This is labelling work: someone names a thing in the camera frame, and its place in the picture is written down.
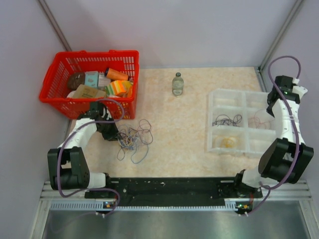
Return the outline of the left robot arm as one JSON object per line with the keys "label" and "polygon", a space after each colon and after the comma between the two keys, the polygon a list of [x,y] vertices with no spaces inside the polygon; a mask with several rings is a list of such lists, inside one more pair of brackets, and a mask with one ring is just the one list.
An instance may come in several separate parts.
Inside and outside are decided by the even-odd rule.
{"label": "left robot arm", "polygon": [[89,110],[76,120],[67,139],[48,151],[49,179],[53,190],[96,188],[101,197],[112,194],[113,185],[107,182],[108,174],[90,172],[84,156],[84,149],[96,132],[107,141],[120,139],[115,120],[102,102],[91,102]]}

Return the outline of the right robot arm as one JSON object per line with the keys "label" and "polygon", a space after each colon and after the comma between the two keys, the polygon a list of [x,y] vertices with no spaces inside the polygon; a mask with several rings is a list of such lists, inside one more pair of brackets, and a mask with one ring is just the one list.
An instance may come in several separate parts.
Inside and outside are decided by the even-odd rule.
{"label": "right robot arm", "polygon": [[301,98],[307,89],[293,77],[277,76],[274,82],[267,95],[266,112],[275,118],[276,138],[257,167],[236,174],[232,189],[238,197],[255,193],[264,178],[297,183],[314,155],[313,148],[306,146],[302,138],[298,119]]}

